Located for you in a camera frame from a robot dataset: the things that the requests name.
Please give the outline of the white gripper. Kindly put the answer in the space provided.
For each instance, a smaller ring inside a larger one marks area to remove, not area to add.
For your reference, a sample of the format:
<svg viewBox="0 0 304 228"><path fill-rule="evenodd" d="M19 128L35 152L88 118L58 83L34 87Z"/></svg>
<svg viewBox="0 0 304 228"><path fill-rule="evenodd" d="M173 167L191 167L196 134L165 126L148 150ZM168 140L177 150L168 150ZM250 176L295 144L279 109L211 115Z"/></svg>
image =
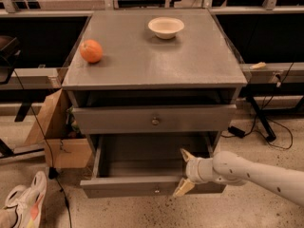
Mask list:
<svg viewBox="0 0 304 228"><path fill-rule="evenodd" d="M181 148L180 152L186 162L186 179L180 180L173 193L175 198L184 196L195 187L195 184L221 181L220 174L214 170L212 158L197 158L184 148Z"/></svg>

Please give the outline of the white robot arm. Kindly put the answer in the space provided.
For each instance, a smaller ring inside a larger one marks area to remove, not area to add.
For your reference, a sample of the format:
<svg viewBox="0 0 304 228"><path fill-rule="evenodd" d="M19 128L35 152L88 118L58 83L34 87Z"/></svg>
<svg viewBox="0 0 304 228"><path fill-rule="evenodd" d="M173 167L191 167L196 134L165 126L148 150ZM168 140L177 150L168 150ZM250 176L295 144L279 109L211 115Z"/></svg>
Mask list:
<svg viewBox="0 0 304 228"><path fill-rule="evenodd" d="M248 161L229 151L220 151L212 158L195 157L180 150L186 162L185 175L174 197L182 197L196 185L215 182L226 185L243 185L250 181L299 206L304 206L304 173L263 163Z"/></svg>

